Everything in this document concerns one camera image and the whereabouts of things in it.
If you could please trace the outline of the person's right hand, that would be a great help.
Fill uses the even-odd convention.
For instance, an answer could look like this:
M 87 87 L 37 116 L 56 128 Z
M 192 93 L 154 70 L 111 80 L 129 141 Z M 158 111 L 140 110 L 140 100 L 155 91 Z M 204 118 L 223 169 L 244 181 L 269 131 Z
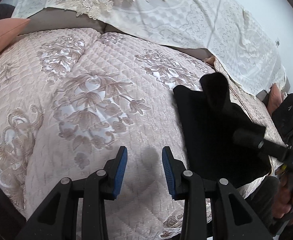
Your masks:
M 272 215 L 274 218 L 282 218 L 289 213 L 293 207 L 293 195 L 287 188 L 287 176 L 281 176 L 278 192 L 275 194 L 274 203 L 272 205 Z M 293 217 L 290 219 L 289 225 L 293 224 Z

